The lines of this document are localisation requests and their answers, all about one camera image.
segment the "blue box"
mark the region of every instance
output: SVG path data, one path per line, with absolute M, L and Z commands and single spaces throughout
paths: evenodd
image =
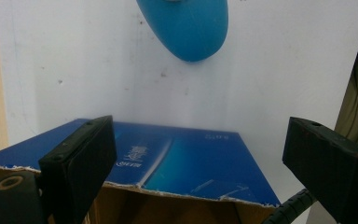
M 74 120 L 1 150 L 0 169 L 37 172 L 38 160 L 86 121 Z M 221 216 L 236 214 L 238 217 L 234 219 L 238 223 L 252 224 L 260 223 L 280 204 L 237 133 L 126 122 L 115 122 L 114 131 L 117 162 L 106 178 L 100 193 L 103 195 L 97 197 L 99 207 L 94 206 L 94 209 L 98 207 L 93 213 L 97 223 L 125 223 L 125 220 L 135 223 L 133 218 L 128 218 L 134 214 L 126 212 L 125 207 L 133 208 L 128 203 L 138 203 L 142 197 L 143 208 L 137 212 L 146 213 L 140 219 L 146 223 L 164 222 L 150 219 L 155 217 L 151 214 L 158 206 L 157 200 L 168 200 L 160 205 L 161 209 L 166 209 L 167 204 L 186 204 L 187 207 L 198 204 L 192 211 L 208 208 L 209 212 L 202 211 L 197 215 L 203 221 L 208 219 L 202 216 L 213 211 L 211 206 L 230 204 L 227 206 L 235 209 L 235 213 L 228 211 L 228 215 L 224 215 L 222 211 L 225 209 L 220 209 Z M 110 201 L 106 200 L 107 195 L 112 197 Z M 107 217 L 112 216 L 107 215 L 111 205 L 119 206 L 121 214 L 129 213 L 128 217 L 120 217 L 120 214 Z

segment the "cardboard box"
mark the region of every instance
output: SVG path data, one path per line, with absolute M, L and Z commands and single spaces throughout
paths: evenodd
M 0 175 L 38 160 L 77 119 L 0 151 Z M 88 223 L 261 223 L 280 204 L 237 133 L 115 122 L 117 162 Z

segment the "white wall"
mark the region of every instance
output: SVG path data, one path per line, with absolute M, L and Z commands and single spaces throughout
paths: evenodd
M 0 0 L 10 144 L 107 114 L 237 131 L 285 201 L 302 189 L 282 165 L 289 117 L 334 128 L 358 49 L 358 1 L 228 6 L 224 46 L 184 63 L 160 44 L 135 0 Z

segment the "blue cardboard flap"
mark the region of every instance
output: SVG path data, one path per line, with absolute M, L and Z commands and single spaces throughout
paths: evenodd
M 1 150 L 0 167 L 39 170 L 38 160 L 86 121 Z M 117 162 L 107 184 L 214 201 L 280 203 L 237 133 L 126 122 L 115 122 L 114 131 Z

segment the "blue rounded object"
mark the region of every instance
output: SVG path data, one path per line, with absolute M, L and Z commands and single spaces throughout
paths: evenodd
M 137 0 L 148 24 L 176 57 L 197 62 L 215 54 L 228 29 L 227 0 Z

